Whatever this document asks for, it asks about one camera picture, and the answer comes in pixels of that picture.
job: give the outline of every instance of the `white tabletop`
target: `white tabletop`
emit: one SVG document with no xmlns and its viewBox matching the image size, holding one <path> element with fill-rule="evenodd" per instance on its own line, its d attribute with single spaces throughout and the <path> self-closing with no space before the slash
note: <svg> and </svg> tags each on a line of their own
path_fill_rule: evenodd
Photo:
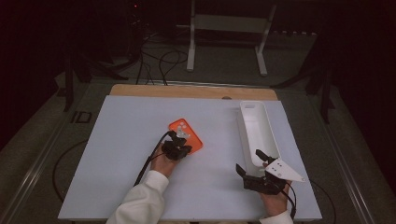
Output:
<svg viewBox="0 0 396 224">
<path fill-rule="evenodd" d="M 132 187 L 169 123 L 186 119 L 204 147 L 183 159 L 165 191 L 162 220 L 257 220 L 257 192 L 243 189 L 238 100 L 107 96 L 64 200 L 60 219 L 106 219 Z M 282 159 L 308 179 L 285 111 L 264 102 Z M 320 219 L 311 185 L 293 182 L 295 220 Z"/>
</svg>

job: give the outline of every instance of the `white sleeve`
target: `white sleeve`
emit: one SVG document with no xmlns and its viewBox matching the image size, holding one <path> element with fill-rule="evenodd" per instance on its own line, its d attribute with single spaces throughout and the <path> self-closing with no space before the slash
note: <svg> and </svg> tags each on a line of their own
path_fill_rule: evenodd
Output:
<svg viewBox="0 0 396 224">
<path fill-rule="evenodd" d="M 156 224 L 163 214 L 163 192 L 168 184 L 163 174 L 148 171 L 145 180 L 128 192 L 106 224 Z"/>
<path fill-rule="evenodd" d="M 285 211 L 277 216 L 260 219 L 261 224 L 290 224 L 293 220 L 288 211 Z"/>
</svg>

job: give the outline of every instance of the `orange object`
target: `orange object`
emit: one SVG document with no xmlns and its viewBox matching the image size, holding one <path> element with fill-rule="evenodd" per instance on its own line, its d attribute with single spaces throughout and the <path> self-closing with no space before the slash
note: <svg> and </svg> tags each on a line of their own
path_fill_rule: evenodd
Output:
<svg viewBox="0 0 396 224">
<path fill-rule="evenodd" d="M 190 135 L 190 137 L 186 138 L 187 142 L 185 144 L 186 146 L 191 146 L 191 152 L 189 154 L 192 154 L 203 147 L 204 144 L 202 143 L 201 139 L 199 139 L 198 135 L 194 132 L 186 120 L 178 119 L 169 124 L 169 130 L 177 133 L 178 128 L 180 128 L 184 133 Z"/>
</svg>

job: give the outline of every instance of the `white container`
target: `white container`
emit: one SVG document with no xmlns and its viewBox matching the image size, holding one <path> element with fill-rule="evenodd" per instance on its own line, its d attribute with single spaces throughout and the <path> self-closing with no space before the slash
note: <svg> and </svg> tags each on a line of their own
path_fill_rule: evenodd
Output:
<svg viewBox="0 0 396 224">
<path fill-rule="evenodd" d="M 263 176 L 263 161 L 256 155 L 256 149 L 274 159 L 280 158 L 265 104 L 260 101 L 243 101 L 240 108 L 238 126 L 247 174 Z"/>
</svg>

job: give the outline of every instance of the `dark background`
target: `dark background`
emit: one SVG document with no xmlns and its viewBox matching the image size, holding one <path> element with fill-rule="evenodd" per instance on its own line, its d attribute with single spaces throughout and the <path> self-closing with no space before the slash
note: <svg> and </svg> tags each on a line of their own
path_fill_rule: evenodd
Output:
<svg viewBox="0 0 396 224">
<path fill-rule="evenodd" d="M 202 0 L 197 1 L 197 10 L 260 16 L 265 5 L 251 2 Z M 190 1 L 136 3 L 142 12 L 136 15 L 165 35 L 175 35 L 176 24 L 190 22 Z M 98 6 L 108 11 L 95 10 Z M 66 43 L 76 44 L 95 60 L 111 61 L 113 55 L 123 53 L 117 49 L 124 49 L 133 37 L 123 8 L 121 0 L 0 3 L 0 148 L 57 91 L 53 78 L 64 70 Z M 304 67 L 334 62 L 332 84 L 339 88 L 383 174 L 396 189 L 394 15 L 396 3 L 385 0 L 282 1 L 272 31 L 318 34 Z M 111 22 L 124 22 L 125 29 L 111 31 Z M 115 40 L 111 34 L 130 36 Z"/>
</svg>

